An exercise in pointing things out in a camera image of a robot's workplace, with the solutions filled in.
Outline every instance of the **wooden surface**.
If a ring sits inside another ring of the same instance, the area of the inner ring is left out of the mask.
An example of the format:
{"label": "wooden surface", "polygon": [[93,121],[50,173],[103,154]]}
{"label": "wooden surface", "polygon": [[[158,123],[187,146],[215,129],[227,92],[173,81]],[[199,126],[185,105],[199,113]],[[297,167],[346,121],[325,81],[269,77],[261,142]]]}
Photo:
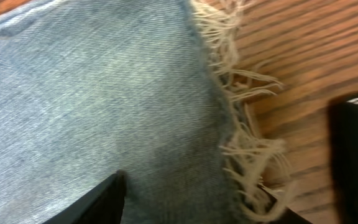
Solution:
{"label": "wooden surface", "polygon": [[[26,1],[0,0],[0,13]],[[247,9],[238,46],[240,68],[269,59],[259,72],[286,84],[254,106],[262,132],[288,142],[298,181],[290,207],[313,223],[338,223],[326,107],[358,91],[358,0],[257,0]]]}

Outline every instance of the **denim fabric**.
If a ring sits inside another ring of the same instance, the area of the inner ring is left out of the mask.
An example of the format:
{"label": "denim fabric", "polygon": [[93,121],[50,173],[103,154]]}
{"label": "denim fabric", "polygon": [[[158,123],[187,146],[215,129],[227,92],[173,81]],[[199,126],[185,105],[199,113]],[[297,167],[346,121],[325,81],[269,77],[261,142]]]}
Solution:
{"label": "denim fabric", "polygon": [[185,0],[40,0],[0,16],[0,223],[42,223],[118,169],[123,223],[247,223]]}

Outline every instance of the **jeans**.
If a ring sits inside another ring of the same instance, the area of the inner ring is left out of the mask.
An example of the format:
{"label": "jeans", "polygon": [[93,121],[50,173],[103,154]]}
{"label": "jeans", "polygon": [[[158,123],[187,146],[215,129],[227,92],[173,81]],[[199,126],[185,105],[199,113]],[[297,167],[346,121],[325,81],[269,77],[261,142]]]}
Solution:
{"label": "jeans", "polygon": [[123,223],[248,223],[186,0],[35,0],[0,16],[0,223],[42,223],[118,169]]}

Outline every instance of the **fringe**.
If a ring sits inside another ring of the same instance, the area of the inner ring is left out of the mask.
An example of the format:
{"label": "fringe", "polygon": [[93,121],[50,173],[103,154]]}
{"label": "fringe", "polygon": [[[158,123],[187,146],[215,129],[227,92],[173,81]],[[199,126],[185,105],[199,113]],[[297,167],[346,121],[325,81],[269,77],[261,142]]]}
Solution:
{"label": "fringe", "polygon": [[[209,50],[208,63],[212,79],[224,93],[234,125],[230,140],[221,146],[225,155],[224,170],[239,184],[239,196],[245,198],[239,207],[250,220],[276,220],[291,199],[293,183],[285,185],[280,194],[276,194],[263,186],[261,175],[266,167],[272,167],[279,171],[280,177],[290,180],[291,167],[283,155],[284,141],[260,137],[246,99],[261,94],[274,95],[269,88],[281,87],[282,84],[274,77],[234,68],[239,61],[235,44],[236,31],[243,17],[242,12],[249,3],[245,0],[220,0],[218,3],[224,8],[220,11],[211,6],[211,1],[190,2],[194,9],[195,24]],[[235,77],[245,77],[247,83],[235,82]],[[252,88],[253,80],[262,81],[265,85]],[[267,192],[274,195],[277,201],[273,203]]]}

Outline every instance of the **wood grain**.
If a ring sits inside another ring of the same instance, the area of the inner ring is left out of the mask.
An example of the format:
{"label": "wood grain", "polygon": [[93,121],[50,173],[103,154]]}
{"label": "wood grain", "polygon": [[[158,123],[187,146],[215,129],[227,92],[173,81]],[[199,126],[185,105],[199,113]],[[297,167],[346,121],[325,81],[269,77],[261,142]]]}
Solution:
{"label": "wood grain", "polygon": [[[0,0],[0,14],[27,1]],[[270,60],[259,72],[286,85],[253,105],[262,132],[287,140],[298,182],[290,207],[312,223],[339,223],[326,108],[358,91],[358,0],[258,0],[246,9],[237,45],[240,68]]]}

